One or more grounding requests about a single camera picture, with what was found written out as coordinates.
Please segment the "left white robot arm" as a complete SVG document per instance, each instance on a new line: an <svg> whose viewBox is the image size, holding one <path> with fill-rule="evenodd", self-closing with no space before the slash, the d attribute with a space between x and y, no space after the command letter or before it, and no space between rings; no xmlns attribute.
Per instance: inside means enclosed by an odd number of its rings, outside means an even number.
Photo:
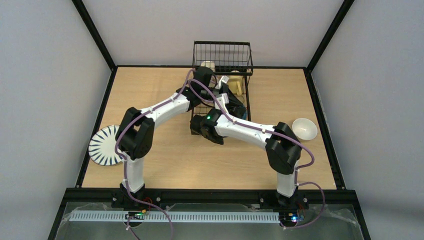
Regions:
<svg viewBox="0 0 424 240"><path fill-rule="evenodd" d="M137 193L144 185L144 157L153 145L154 131L179 114L191 111L208 99L201 94L209 88L214 71L206 66L191 69L183 86L167 99L144 109L129 108L115 135L114 151L123 161L122 185Z"/></svg>

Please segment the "plain white bowl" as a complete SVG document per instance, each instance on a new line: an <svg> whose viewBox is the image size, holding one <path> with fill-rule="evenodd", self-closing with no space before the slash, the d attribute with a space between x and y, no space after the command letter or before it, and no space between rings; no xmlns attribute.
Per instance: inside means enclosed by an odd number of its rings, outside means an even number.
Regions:
<svg viewBox="0 0 424 240"><path fill-rule="evenodd" d="M318 135L317 126L307 118L295 119L291 129L301 142L313 140Z"/></svg>

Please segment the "black wire dish rack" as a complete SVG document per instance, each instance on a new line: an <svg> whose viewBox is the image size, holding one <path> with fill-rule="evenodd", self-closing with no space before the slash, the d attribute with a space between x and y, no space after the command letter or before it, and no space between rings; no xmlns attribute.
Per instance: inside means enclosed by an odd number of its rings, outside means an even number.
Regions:
<svg viewBox="0 0 424 240"><path fill-rule="evenodd" d="M249 81L253 75L252 49L249 42L240 41L201 41L193 43L192 67L197 70L203 61L213 61L215 72L210 76L209 89L215 95L217 81L221 76L241 75L243 76L243 94L237 99L247 109L247 119L251 120L251 108L249 99Z"/></svg>

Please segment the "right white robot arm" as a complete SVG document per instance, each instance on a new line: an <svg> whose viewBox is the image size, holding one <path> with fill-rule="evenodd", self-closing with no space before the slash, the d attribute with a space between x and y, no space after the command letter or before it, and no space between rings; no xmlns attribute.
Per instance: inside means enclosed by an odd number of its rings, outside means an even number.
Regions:
<svg viewBox="0 0 424 240"><path fill-rule="evenodd" d="M263 125L227 116L220 109L211 108L205 115L195 114L190 120L190 130L212 143L223 145L224 138L234 138L259 147L266 152L270 167L276 171L276 191L290 198L297 187L295 168L301 156L299 140L290 127L279 122L276 126Z"/></svg>

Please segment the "white bowl with dark rim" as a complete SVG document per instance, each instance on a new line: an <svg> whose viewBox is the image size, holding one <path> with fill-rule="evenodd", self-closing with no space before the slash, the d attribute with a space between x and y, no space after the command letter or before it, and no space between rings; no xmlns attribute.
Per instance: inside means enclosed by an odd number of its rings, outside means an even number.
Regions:
<svg viewBox="0 0 424 240"><path fill-rule="evenodd" d="M243 120L246 120L247 118L248 118L248 113L247 112L245 112L243 115L242 115L242 117L241 117Z"/></svg>

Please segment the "yellow ceramic mug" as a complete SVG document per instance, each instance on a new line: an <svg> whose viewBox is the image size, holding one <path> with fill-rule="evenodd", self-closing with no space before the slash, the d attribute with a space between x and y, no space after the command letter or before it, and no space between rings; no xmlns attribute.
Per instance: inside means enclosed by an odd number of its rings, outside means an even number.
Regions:
<svg viewBox="0 0 424 240"><path fill-rule="evenodd" d="M243 79L242 75L229 75L229 80L227 82L229 90L237 96L243 94Z"/></svg>

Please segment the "seashell pattern ceramic mug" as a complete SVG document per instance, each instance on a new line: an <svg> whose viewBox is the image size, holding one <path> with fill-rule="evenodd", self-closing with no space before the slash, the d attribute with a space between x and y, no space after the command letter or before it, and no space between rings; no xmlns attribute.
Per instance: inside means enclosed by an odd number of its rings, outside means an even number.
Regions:
<svg viewBox="0 0 424 240"><path fill-rule="evenodd" d="M214 62L214 61L210 61L210 60L202 61L202 62L200 63L200 66L201 66L201 67L209 68L209 69L211 69L213 72L215 72L215 71L216 71L216 65L215 65L215 62Z"/></svg>

